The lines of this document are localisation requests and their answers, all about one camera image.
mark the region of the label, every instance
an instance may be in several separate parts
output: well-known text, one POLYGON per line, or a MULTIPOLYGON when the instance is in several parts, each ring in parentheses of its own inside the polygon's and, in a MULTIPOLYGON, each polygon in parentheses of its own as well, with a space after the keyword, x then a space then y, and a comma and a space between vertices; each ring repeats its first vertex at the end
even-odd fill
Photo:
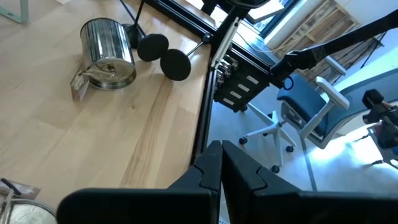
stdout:
POLYGON ((238 87, 241 88, 242 90, 246 91, 246 92, 248 92, 250 90, 248 87, 246 87, 246 86, 244 86, 242 84, 239 84, 238 87))
MULTIPOLYGON (((21 184, 12 180, 8 180, 16 189, 18 189, 21 192, 21 196, 18 195, 20 198, 26 198, 26 199, 36 199, 37 195, 40 193, 40 189, 37 187, 33 187, 27 184, 21 184)), ((4 184, 3 182, 0 182, 0 195, 8 195, 8 192, 10 191, 10 188, 4 184)))
POLYGON ((90 80, 88 79, 88 75, 85 75, 84 72, 81 72, 79 68, 75 76, 72 78, 72 81, 70 82, 72 99, 76 100, 77 98, 79 98, 80 101, 83 100, 89 84, 90 80))
POLYGON ((231 91, 231 93, 230 93, 231 95, 233 95, 233 96, 235 96, 236 98, 238 98, 238 99, 240 99, 240 98, 242 98, 242 96, 241 95, 239 95, 239 94, 237 94, 237 93, 235 93, 234 91, 231 91))
POLYGON ((227 99, 227 98, 224 98, 223 101, 224 101, 225 103, 229 103, 231 106, 235 104, 234 102, 232 102, 231 100, 229 100, 229 99, 227 99))
POLYGON ((246 78, 256 85, 259 83, 255 78, 251 77, 250 75, 248 75, 246 78))

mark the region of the caster wheel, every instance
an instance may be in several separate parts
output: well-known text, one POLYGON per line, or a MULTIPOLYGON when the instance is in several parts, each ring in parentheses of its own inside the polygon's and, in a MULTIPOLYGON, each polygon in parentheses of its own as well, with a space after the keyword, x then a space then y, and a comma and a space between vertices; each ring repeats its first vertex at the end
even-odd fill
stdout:
POLYGON ((241 109, 242 112, 245 112, 245 111, 247 111, 247 110, 248 110, 248 106, 246 106, 246 105, 244 105, 244 106, 242 107, 242 109, 241 109))
POLYGON ((248 143, 248 139, 247 138, 243 137, 243 138, 239 139, 239 144, 246 144, 246 143, 248 143))
POLYGON ((372 166, 373 166, 373 165, 377 165, 377 164, 382 164, 382 163, 383 163, 382 160, 374 161, 374 162, 372 162, 372 166))
POLYGON ((279 166, 277 166, 277 165, 273 165, 272 167, 271 167, 271 171, 273 171, 274 173, 279 173, 279 166))
POLYGON ((294 151, 293 146, 287 146, 286 147, 286 152, 293 152, 293 151, 294 151))

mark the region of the glass panel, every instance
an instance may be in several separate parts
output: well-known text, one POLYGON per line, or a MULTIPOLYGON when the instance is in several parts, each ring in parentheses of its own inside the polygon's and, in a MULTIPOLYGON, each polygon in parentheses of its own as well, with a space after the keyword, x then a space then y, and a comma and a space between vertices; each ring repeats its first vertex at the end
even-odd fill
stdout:
POLYGON ((270 0, 265 5, 257 9, 251 9, 247 19, 252 23, 258 23, 278 14, 283 10, 284 6, 278 0, 270 0))
POLYGON ((186 0, 187 2, 191 3, 192 6, 195 6, 198 9, 201 9, 203 6, 203 1, 202 0, 186 0))
MULTIPOLYGON (((291 0, 278 0, 278 1, 283 6, 285 6, 291 0)), ((272 16, 270 18, 264 19, 263 21, 254 24, 253 27, 256 28, 258 31, 262 31, 274 17, 275 16, 272 16)))

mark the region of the light wood surface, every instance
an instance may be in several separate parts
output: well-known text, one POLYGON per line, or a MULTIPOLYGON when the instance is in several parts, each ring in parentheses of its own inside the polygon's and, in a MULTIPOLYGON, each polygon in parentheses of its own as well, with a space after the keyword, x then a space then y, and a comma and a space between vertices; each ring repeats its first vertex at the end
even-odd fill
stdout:
MULTIPOLYGON (((126 2, 138 9, 139 1, 126 2)), ((117 0, 35 0, 30 6, 28 25, 0 17, 0 176, 42 189, 37 199, 54 207, 86 187, 168 187, 191 159, 210 46, 191 55, 192 72, 182 82, 168 80, 159 61, 143 62, 134 52, 132 85, 90 88, 76 102, 69 82, 81 61, 82 25, 96 17, 131 19, 117 0)), ((183 52, 200 41, 147 5, 139 23, 183 52)))

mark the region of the black camera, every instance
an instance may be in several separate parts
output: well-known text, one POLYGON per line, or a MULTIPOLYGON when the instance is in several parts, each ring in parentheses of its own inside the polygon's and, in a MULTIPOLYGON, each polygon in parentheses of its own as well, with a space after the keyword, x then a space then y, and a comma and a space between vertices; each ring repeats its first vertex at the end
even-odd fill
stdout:
POLYGON ((377 133, 377 143, 382 149, 398 146, 398 106, 383 102, 384 97, 377 90, 365 92, 362 102, 371 111, 362 117, 365 124, 381 122, 381 130, 377 133))

